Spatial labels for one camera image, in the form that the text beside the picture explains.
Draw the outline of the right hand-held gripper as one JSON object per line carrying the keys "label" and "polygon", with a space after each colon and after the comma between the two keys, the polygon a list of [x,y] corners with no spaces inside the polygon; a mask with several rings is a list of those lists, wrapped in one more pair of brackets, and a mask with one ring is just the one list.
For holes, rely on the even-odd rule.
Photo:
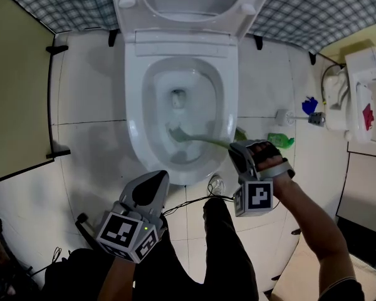
{"label": "right hand-held gripper", "polygon": [[273,210],[273,180],[295,172],[287,159],[283,163],[263,171],[257,171],[249,148],[267,140],[240,140],[230,143],[228,153],[238,173],[239,188],[234,193],[234,210],[237,217],[257,216]]}

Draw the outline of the person's right hand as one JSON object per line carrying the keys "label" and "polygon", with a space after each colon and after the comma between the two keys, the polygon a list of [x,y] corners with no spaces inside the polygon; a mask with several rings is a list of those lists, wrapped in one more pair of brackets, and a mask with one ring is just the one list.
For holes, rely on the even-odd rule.
{"label": "person's right hand", "polygon": [[255,143],[248,148],[248,151],[257,171],[263,171],[283,163],[281,152],[268,141]]}

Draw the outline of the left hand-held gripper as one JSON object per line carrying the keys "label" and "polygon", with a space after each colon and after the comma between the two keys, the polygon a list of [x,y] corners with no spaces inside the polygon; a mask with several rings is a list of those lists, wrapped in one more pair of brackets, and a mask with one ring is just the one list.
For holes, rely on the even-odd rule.
{"label": "left hand-held gripper", "polygon": [[107,211],[95,240],[107,253],[139,264],[165,231],[160,214],[169,192],[167,171],[154,171],[130,181]]}

